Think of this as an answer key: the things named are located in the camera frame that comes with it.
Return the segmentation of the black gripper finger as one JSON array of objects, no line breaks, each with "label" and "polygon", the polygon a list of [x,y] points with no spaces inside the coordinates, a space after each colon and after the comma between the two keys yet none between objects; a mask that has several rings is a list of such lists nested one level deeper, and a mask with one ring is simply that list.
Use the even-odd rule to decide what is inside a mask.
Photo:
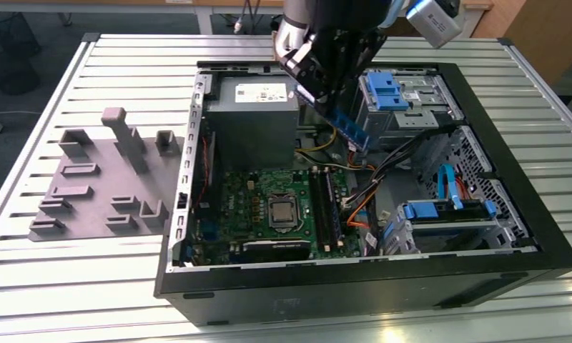
[{"label": "black gripper finger", "polygon": [[327,86],[323,77],[317,75],[318,63],[311,45],[291,50],[279,60],[281,66],[297,81],[297,92],[311,104],[326,104]]}]

